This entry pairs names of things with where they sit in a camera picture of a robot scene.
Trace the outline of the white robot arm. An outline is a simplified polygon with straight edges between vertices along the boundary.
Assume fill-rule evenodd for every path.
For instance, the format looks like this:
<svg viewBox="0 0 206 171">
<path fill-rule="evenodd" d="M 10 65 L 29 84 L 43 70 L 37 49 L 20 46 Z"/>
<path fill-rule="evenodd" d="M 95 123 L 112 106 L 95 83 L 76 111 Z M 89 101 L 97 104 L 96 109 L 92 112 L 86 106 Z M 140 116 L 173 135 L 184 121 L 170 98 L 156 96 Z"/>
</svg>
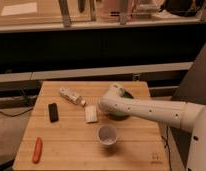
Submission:
<svg viewBox="0 0 206 171">
<path fill-rule="evenodd" d="M 185 101 L 126 98 L 126 89 L 111 84 L 99 99 L 101 111 L 165 123 L 192 134 L 186 171 L 206 171 L 206 105 Z"/>
</svg>

